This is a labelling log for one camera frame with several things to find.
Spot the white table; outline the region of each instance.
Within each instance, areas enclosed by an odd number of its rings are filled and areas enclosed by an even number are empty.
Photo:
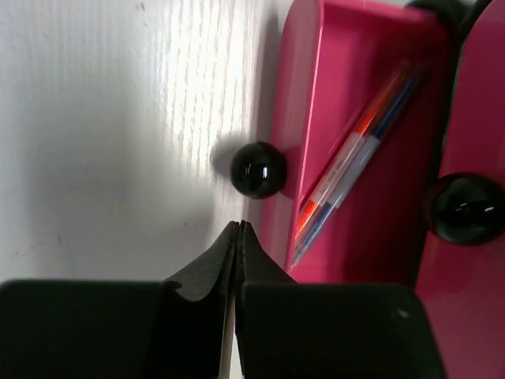
[[[290,3],[2,2],[0,280],[160,280],[257,225],[227,165],[267,139]]]

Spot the pink tray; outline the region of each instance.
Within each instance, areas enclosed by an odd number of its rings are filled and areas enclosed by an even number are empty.
[[[484,175],[505,188],[505,0],[493,0],[462,51],[440,176]],[[505,235],[479,246],[428,233],[417,294],[447,374],[505,378]]]
[[[406,283],[450,67],[432,13],[358,0],[295,0],[284,26],[271,142],[286,153],[285,189],[264,201],[260,241],[288,272],[300,205],[349,119],[404,59],[428,73],[344,205],[290,274],[301,282]]]

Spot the blue pen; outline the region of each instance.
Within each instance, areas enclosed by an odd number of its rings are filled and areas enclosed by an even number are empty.
[[[379,147],[379,144],[384,138],[386,132],[395,123],[395,119],[398,117],[399,112],[406,104],[406,101],[409,99],[410,94],[415,89],[420,79],[421,73],[416,72],[410,77],[409,80],[407,80],[398,96],[395,98],[389,109],[384,114],[379,125],[367,137],[360,151],[356,154],[352,163],[346,170],[346,173],[342,176],[342,179],[335,187],[333,193],[327,199],[326,204],[321,207],[320,211],[318,212],[319,214],[315,218],[315,222],[310,228],[309,232],[303,238],[302,242],[295,246],[294,259],[291,268],[300,262],[307,249],[312,245],[316,237],[323,230],[323,227],[326,224],[327,220],[330,218],[330,215],[334,210],[338,209],[340,205],[342,205],[342,202],[344,202],[347,195],[353,188],[354,183],[357,181],[366,165],[373,157],[373,154]]]

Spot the white wood grain surface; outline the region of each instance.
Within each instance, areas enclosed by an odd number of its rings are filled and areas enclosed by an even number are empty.
[[[255,223],[226,172],[267,139],[290,3],[4,0],[0,280],[160,280]]]

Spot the black sphere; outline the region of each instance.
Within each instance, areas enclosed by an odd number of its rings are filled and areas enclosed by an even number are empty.
[[[286,183],[286,158],[266,142],[247,144],[235,153],[230,178],[237,191],[247,197],[272,196]]]
[[[459,245],[479,245],[505,228],[505,193],[478,174],[444,176],[429,190],[426,220],[440,238]]]

